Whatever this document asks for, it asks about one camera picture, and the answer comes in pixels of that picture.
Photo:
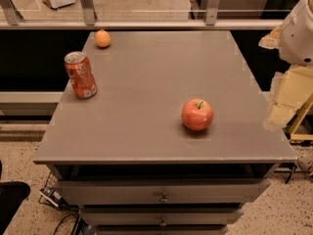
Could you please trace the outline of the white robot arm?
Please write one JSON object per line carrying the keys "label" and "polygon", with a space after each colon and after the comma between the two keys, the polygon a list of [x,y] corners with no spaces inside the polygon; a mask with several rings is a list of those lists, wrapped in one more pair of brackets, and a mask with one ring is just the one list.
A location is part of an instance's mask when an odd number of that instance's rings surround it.
{"label": "white robot arm", "polygon": [[270,102],[264,126],[285,127],[313,94],[313,0],[299,0],[283,23],[262,37],[258,46],[277,49],[290,64],[276,72],[270,88]]}

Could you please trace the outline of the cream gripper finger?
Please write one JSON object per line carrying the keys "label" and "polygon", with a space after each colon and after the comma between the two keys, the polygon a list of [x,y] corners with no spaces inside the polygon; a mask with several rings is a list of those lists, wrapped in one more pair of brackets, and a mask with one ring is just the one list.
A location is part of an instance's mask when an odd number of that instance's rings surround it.
{"label": "cream gripper finger", "polygon": [[279,49],[281,29],[281,25],[274,27],[268,34],[260,39],[258,46],[265,49]]}
{"label": "cream gripper finger", "polygon": [[265,125],[285,127],[313,93],[313,68],[291,65],[276,72],[270,87]]}

